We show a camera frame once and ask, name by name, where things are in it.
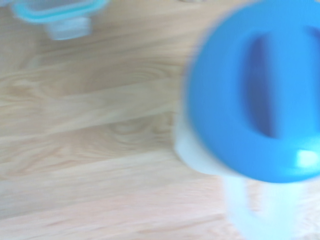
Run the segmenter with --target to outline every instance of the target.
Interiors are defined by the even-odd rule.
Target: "plastic container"
[[[91,16],[109,0],[18,0],[15,15],[30,24],[42,24],[53,40],[67,40],[91,34]]]
[[[320,176],[320,3],[260,0],[207,38],[186,80],[174,149],[224,179],[246,240],[292,240],[304,181]],[[263,185],[262,212],[246,179]]]

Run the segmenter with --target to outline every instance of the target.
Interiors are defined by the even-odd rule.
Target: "wood grain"
[[[192,57],[247,2],[114,0],[69,41],[0,8],[0,239],[243,240],[172,125]],[[295,235],[317,240],[320,184],[306,185]],[[261,187],[248,183],[255,211]]]

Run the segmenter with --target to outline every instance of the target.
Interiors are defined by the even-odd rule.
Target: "light wood tabletop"
[[[244,2],[113,0],[67,41],[0,8],[0,239],[242,240],[221,179],[176,157],[172,125],[208,29]],[[320,239],[308,186],[297,240]]]

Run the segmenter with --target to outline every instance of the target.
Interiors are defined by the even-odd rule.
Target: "blue lid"
[[[18,0],[12,5],[12,11],[26,22],[44,24],[89,15],[102,9],[109,1]]]
[[[223,22],[186,83],[186,113],[209,151],[253,179],[320,174],[320,3],[263,0]]]

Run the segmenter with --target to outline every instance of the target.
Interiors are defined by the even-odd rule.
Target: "blue pitcher lid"
[[[271,183],[320,174],[320,3],[263,0],[210,35],[185,91],[206,148]]]

